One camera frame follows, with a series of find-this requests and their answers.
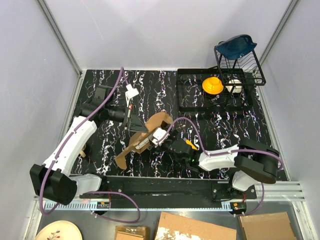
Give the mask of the yellow utility knife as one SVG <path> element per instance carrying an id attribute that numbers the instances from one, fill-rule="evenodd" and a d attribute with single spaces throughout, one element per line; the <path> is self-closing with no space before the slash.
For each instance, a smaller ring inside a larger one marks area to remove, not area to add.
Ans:
<path id="1" fill-rule="evenodd" d="M 188 139 L 185 140 L 185 142 L 191 146 L 191 148 L 195 151 L 198 151 L 199 149 Z"/>

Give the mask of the brown cardboard express box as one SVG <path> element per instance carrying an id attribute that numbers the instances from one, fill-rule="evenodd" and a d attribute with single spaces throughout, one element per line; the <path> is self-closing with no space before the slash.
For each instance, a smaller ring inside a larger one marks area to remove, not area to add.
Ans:
<path id="1" fill-rule="evenodd" d="M 166 124 L 171 124 L 173 122 L 173 118 L 165 111 L 155 113 L 147 120 L 145 124 L 148 132 L 145 133 L 139 131 L 130 138 L 128 146 L 115 157 L 115 162 L 120 169 L 125 170 L 127 168 L 127 154 L 129 154 L 131 151 L 141 154 L 149 147 L 153 132 L 159 128 L 163 122 Z"/>

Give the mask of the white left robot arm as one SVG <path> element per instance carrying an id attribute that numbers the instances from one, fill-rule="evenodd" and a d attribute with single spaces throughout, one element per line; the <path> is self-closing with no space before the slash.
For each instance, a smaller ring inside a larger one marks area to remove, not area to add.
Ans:
<path id="1" fill-rule="evenodd" d="M 72 167 L 89 138 L 105 121 L 121 123 L 131 132 L 146 133 L 145 124 L 134 114 L 132 99 L 139 95 L 137 88 L 126 86 L 125 106 L 113 105 L 115 88 L 97 87 L 88 102 L 75 109 L 75 117 L 67 134 L 43 164 L 34 164 L 30 178 L 35 194 L 61 205 L 68 205 L 75 197 L 91 192 L 97 198 L 108 193 L 108 186 L 97 174 L 71 177 Z"/>

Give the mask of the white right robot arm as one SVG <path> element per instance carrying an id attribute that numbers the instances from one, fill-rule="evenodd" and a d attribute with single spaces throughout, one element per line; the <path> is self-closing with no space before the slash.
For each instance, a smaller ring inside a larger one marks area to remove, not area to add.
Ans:
<path id="1" fill-rule="evenodd" d="M 196 173 L 237 169 L 227 185 L 228 195 L 235 199 L 257 183 L 274 184 L 278 171 L 284 166 L 279 151 L 250 139 L 228 148 L 208 151 L 199 150 L 185 139 L 167 133 L 160 139 L 159 145 L 184 163 L 188 170 Z"/>

